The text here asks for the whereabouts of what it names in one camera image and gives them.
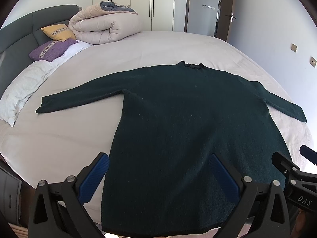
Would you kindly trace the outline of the white pillow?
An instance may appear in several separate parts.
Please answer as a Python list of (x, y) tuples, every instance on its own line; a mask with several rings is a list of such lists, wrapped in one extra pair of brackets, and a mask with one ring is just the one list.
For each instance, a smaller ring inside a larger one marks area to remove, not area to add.
[(70, 58), (90, 47), (83, 41), (71, 45), (60, 57), (52, 62), (45, 60), (33, 61), (6, 88), (1, 97), (1, 119), (11, 127), (29, 98), (53, 74), (54, 71)]

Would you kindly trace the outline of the wall socket plate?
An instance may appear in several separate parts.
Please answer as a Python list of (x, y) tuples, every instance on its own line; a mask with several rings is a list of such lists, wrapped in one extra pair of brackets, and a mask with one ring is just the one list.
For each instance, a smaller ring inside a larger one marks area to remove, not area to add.
[(316, 67), (316, 63), (317, 63), (317, 60), (314, 59), (314, 57), (311, 57), (309, 63), (315, 68), (315, 67)]

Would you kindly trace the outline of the white bed sheet mattress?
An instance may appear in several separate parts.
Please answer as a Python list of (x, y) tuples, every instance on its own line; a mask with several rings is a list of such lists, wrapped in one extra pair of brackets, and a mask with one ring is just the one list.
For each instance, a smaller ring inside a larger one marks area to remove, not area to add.
[(234, 207), (209, 165), (219, 154), (255, 182), (284, 182), (280, 152), (302, 171), (312, 137), (300, 105), (262, 67), (227, 42), (177, 32), (141, 32), (66, 51), (67, 61), (29, 63), (1, 121), (1, 154), (31, 186), (63, 181), (99, 152), (110, 158), (86, 209), (103, 230), (126, 236), (201, 234)]

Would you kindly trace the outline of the grey bedside cabinet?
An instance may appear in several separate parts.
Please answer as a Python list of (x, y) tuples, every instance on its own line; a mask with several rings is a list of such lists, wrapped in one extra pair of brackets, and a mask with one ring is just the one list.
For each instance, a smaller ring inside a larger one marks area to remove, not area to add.
[(19, 225), (21, 214), (20, 192), (22, 180), (1, 160), (1, 212), (5, 219)]

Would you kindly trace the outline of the dark brown door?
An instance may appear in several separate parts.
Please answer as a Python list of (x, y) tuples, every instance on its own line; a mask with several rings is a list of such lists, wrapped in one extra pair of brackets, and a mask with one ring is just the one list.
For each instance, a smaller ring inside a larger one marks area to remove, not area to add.
[(220, 16), (216, 37), (227, 41), (231, 23), (234, 21), (234, 3), (235, 0), (221, 0)]

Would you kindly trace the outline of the yellow patterned cushion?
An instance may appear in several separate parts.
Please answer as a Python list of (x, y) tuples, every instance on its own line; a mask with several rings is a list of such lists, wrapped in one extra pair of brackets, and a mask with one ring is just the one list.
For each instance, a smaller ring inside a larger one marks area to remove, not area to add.
[(65, 24), (50, 25), (41, 28), (41, 30), (54, 41), (66, 41), (67, 39), (76, 40), (74, 33)]

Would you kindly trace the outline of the rolled beige duvet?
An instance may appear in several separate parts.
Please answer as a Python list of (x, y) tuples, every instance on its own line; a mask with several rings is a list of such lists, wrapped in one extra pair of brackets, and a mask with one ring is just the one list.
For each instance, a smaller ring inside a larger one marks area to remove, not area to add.
[(77, 40), (99, 45), (141, 32), (142, 22), (141, 17), (130, 6), (102, 1), (74, 15), (68, 27)]

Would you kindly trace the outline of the dark green knit sweater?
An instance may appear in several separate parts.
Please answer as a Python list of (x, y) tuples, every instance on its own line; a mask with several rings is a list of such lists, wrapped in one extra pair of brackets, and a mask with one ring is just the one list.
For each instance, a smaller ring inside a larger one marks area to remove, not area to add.
[(269, 114), (305, 122), (301, 107), (262, 84), (179, 62), (106, 75), (42, 98), (50, 113), (124, 95), (102, 196), (102, 229), (118, 235), (200, 234), (231, 212), (208, 159), (219, 154), (260, 183), (281, 179), (274, 152), (290, 157)]

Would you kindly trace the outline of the wall switch plate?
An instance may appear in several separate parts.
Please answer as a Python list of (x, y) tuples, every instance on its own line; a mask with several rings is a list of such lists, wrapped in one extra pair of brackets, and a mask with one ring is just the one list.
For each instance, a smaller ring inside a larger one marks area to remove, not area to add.
[(298, 47), (297, 47), (295, 44), (291, 44), (291, 50), (292, 50), (294, 53), (296, 53), (297, 48), (298, 48)]

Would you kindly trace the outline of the purple patterned cushion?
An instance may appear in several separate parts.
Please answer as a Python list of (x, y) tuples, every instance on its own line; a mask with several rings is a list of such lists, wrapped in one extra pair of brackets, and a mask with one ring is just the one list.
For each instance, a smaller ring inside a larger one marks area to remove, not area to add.
[(67, 39), (65, 41), (48, 41), (43, 45), (37, 47), (31, 53), (29, 53), (29, 57), (33, 61), (45, 60), (48, 62), (52, 62), (56, 58), (63, 55), (63, 53), (74, 44), (77, 44), (78, 41), (74, 39)]

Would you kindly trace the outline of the dark grey upholstered headboard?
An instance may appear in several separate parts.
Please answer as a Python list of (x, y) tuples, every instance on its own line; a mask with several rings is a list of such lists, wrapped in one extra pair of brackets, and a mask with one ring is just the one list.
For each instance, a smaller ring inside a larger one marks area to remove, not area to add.
[(0, 92), (33, 60), (29, 53), (49, 41), (41, 30), (55, 24), (68, 25), (70, 18), (82, 8), (78, 5), (58, 5), (31, 12), (1, 29)]

